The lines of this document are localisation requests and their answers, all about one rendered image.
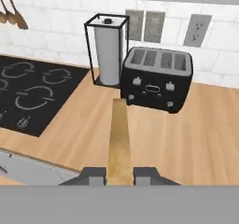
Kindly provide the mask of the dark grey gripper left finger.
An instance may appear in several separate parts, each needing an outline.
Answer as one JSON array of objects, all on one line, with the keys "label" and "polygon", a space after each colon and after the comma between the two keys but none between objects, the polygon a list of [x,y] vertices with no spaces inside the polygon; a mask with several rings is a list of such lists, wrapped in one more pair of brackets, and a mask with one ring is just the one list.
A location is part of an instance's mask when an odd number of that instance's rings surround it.
[{"label": "dark grey gripper left finger", "polygon": [[105,186],[105,167],[84,167],[79,176],[61,183],[61,186]]}]

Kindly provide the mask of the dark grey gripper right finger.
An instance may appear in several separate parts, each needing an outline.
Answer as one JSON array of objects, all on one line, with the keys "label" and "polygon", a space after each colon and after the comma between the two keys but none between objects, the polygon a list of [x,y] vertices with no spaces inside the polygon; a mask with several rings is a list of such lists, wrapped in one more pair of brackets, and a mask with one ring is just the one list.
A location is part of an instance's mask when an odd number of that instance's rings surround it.
[{"label": "dark grey gripper right finger", "polygon": [[156,167],[134,167],[135,186],[171,186],[176,182],[161,176]]}]

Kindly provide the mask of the black four-slot toaster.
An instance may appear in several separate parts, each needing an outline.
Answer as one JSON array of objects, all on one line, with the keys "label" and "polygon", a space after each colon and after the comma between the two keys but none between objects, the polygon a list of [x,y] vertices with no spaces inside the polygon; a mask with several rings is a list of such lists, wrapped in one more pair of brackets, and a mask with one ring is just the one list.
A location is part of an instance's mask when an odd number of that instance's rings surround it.
[{"label": "black four-slot toaster", "polygon": [[185,104],[193,75],[192,56],[186,51],[132,47],[120,82],[120,97],[139,105],[178,113]]}]

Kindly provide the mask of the black glass hob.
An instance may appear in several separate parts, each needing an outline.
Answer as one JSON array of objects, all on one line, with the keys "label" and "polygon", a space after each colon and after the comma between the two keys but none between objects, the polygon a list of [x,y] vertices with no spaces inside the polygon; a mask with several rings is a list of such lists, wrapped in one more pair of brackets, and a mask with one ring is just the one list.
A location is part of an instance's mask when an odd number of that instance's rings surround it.
[{"label": "black glass hob", "polygon": [[0,55],[0,127],[39,137],[88,73]]}]

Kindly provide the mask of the white paper towel roll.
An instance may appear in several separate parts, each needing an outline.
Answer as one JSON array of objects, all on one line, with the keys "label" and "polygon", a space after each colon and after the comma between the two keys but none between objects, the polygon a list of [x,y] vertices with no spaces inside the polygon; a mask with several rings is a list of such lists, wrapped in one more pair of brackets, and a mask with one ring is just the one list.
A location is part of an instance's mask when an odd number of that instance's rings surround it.
[{"label": "white paper towel roll", "polygon": [[120,56],[122,55],[123,17],[104,15],[92,23],[99,79],[103,85],[115,86],[120,83]]}]

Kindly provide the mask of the grey wall switch plate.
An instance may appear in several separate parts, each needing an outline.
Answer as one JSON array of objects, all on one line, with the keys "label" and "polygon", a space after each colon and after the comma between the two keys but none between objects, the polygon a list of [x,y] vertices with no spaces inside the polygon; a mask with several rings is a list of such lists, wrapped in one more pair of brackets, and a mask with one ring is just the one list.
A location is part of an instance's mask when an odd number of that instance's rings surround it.
[{"label": "grey wall switch plate", "polygon": [[148,11],[146,13],[144,40],[146,42],[160,43],[165,13],[161,11]]},{"label": "grey wall switch plate", "polygon": [[140,41],[143,27],[143,10],[127,10],[126,15],[130,17],[129,39]]}]

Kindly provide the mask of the grey wall socket plate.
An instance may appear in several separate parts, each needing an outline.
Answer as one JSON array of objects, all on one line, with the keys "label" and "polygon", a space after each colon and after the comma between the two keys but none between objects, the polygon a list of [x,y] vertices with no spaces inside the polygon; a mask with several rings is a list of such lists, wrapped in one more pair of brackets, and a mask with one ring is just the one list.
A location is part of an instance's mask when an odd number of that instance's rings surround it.
[{"label": "grey wall socket plate", "polygon": [[199,48],[203,44],[211,19],[211,15],[192,14],[184,39],[184,46]]}]

